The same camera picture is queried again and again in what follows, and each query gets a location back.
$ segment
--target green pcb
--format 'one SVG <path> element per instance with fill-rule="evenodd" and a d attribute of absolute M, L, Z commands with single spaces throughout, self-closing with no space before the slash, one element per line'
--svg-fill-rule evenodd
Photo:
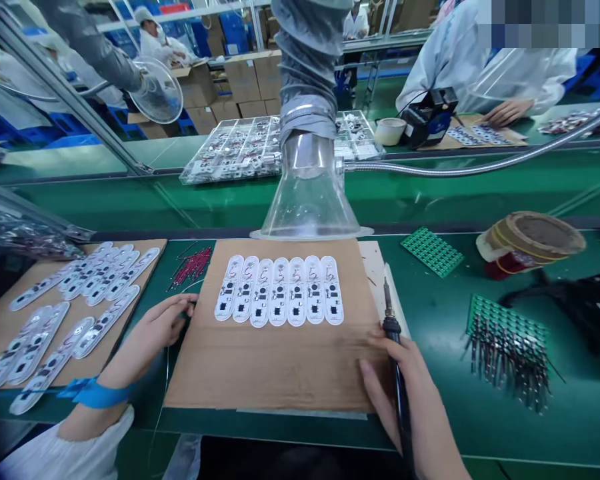
<path fill-rule="evenodd" d="M 474 294 L 471 297 L 467 334 L 473 335 L 476 329 L 504 337 L 506 343 L 521 355 L 532 354 L 542 358 L 547 354 L 548 331 L 544 326 Z"/>
<path fill-rule="evenodd" d="M 418 260 L 445 278 L 465 256 L 426 227 L 420 227 L 400 242 Z"/>

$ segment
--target blue wristband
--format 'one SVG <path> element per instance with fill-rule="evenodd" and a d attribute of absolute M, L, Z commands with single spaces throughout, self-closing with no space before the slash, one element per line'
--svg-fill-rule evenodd
<path fill-rule="evenodd" d="M 125 389 L 110 389 L 97 383 L 97 377 L 92 379 L 76 379 L 68 384 L 66 390 L 58 393 L 58 398 L 73 398 L 74 403 L 92 409 L 106 409 L 129 399 L 134 385 Z"/>

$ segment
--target clear plastic tray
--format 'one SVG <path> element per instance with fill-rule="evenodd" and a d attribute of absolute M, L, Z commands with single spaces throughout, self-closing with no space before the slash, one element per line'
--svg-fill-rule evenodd
<path fill-rule="evenodd" d="M 336 114 L 335 156 L 344 161 L 375 160 L 385 150 L 360 110 Z M 180 174 L 184 185 L 196 185 L 282 173 L 280 117 L 223 120 Z"/>

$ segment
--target white cap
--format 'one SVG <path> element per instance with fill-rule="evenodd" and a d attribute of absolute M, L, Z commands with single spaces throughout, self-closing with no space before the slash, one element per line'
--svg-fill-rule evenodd
<path fill-rule="evenodd" d="M 153 19 L 153 15 L 149 11 L 149 9 L 146 7 L 136 8 L 136 10 L 134 10 L 134 12 L 133 12 L 133 16 L 134 16 L 136 22 L 138 22 L 138 23 L 142 23 L 142 22 L 144 22 L 144 20 L 155 21 Z"/>

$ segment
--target tape roll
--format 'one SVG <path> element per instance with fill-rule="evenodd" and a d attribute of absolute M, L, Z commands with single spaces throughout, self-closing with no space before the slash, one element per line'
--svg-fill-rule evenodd
<path fill-rule="evenodd" d="M 392 145 L 398 144 L 406 127 L 407 122 L 402 119 L 382 119 L 378 121 L 378 126 L 373 138 L 380 145 L 391 147 Z"/>

